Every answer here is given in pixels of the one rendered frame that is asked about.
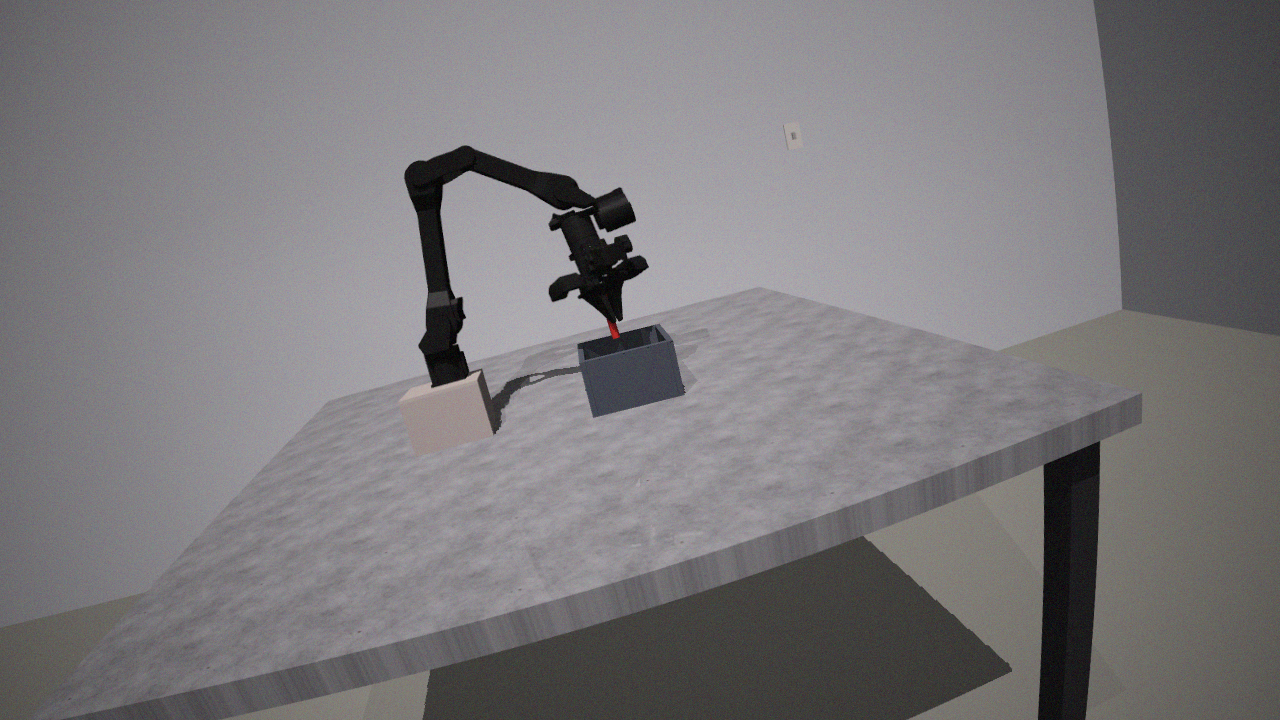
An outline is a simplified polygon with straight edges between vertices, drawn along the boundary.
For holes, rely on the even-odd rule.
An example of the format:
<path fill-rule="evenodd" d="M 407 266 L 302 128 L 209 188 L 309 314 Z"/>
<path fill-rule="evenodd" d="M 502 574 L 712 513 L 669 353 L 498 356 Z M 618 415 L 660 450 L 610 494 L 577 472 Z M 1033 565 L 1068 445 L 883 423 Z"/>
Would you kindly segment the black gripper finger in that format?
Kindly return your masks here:
<path fill-rule="evenodd" d="M 602 313 L 602 315 L 605 316 L 611 323 L 616 322 L 613 309 L 611 307 L 611 302 L 605 296 L 605 281 L 589 286 L 588 290 L 584 290 L 582 293 L 579 293 L 577 297 L 584 299 L 585 301 L 588 301 L 588 304 L 591 304 L 593 307 L 596 307 L 596 310 Z"/>
<path fill-rule="evenodd" d="M 614 281 L 611 281 L 609 284 L 605 284 L 605 293 L 611 302 L 611 307 L 613 309 L 614 316 L 617 318 L 618 322 L 623 320 L 622 286 L 627 278 L 628 275 L 621 275 L 618 278 L 614 278 Z"/>

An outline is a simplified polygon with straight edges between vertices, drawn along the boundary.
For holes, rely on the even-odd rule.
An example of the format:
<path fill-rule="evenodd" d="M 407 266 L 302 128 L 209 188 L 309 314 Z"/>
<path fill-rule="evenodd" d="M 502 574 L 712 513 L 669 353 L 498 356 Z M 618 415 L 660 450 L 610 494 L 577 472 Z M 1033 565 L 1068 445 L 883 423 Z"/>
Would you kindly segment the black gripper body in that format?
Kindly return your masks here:
<path fill-rule="evenodd" d="M 588 290 L 588 287 L 591 284 L 596 284 L 604 281 L 605 284 L 609 284 L 611 281 L 614 281 L 614 278 L 618 278 L 621 275 L 628 275 L 628 278 L 626 279 L 628 281 L 648 268 L 645 258 L 636 256 L 636 258 L 628 258 L 623 263 L 620 263 L 618 266 L 614 266 L 614 264 L 608 266 L 595 266 L 596 270 L 588 273 L 586 266 L 582 263 L 582 246 L 585 243 L 589 243 L 590 249 L 598 247 L 599 246 L 598 240 L 599 240 L 598 234 L 591 234 L 582 240 L 579 240 L 577 242 L 570 246 L 570 250 L 572 252 L 570 255 L 570 260 L 575 261 L 580 275 L 577 273 L 563 275 L 553 284 L 550 284 L 549 293 L 553 302 L 561 299 L 566 299 L 568 291 L 571 290 L 579 290 L 580 293 L 582 293 L 582 291 Z"/>

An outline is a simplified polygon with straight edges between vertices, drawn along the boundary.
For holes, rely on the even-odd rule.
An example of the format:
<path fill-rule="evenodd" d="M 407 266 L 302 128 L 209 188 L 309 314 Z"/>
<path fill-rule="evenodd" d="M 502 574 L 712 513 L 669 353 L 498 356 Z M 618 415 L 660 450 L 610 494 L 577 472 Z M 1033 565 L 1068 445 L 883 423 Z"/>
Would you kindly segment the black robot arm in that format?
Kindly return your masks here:
<path fill-rule="evenodd" d="M 456 345 L 457 334 L 466 319 L 463 297 L 454 299 L 451 290 L 440 214 L 443 184 L 467 170 L 526 190 L 556 209 L 588 208 L 562 215 L 552 213 L 548 225 L 550 231 L 561 229 L 568 246 L 596 234 L 591 215 L 595 217 L 599 231 L 605 228 L 607 233 L 636 222 L 634 209 L 621 188 L 594 199 L 591 193 L 579 190 L 579 184 L 570 176 L 531 170 L 467 145 L 428 161 L 413 161 L 404 170 L 404 184 L 419 217 L 428 281 L 428 332 L 419 348 L 426 360 L 428 373 L 433 380 L 431 388 L 465 380 L 468 375 L 465 352 Z M 594 249 L 590 249 L 589 243 L 584 245 L 585 249 L 582 246 L 582 263 L 588 273 L 596 270 L 595 266 L 625 261 L 628 259 L 626 252 L 634 250 L 627 234 L 614 237 L 614 243 L 607 245 L 605 240 L 598 240 L 598 243 L 599 246 Z"/>

